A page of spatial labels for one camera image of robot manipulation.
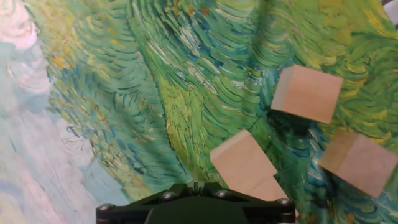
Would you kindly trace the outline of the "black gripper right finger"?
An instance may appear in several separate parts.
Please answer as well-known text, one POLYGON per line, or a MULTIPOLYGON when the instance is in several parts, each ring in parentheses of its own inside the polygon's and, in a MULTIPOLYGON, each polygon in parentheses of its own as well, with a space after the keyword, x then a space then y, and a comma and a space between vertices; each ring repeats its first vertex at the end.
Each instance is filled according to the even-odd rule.
POLYGON ((210 221, 221 223, 295 223, 295 202, 286 196, 276 199, 260 199, 235 190, 224 189, 217 183, 195 186, 195 195, 207 198, 201 215, 213 216, 210 221))

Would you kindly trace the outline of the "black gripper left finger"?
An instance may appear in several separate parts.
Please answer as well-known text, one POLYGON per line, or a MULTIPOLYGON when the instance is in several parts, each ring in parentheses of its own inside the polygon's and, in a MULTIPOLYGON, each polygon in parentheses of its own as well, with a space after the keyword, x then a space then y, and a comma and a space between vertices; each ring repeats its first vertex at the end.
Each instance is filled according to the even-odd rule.
POLYGON ((96 208, 96 224, 144 224, 150 211, 163 203, 193 196, 196 183, 173 184, 171 188, 130 203, 117 206, 105 203, 96 208))

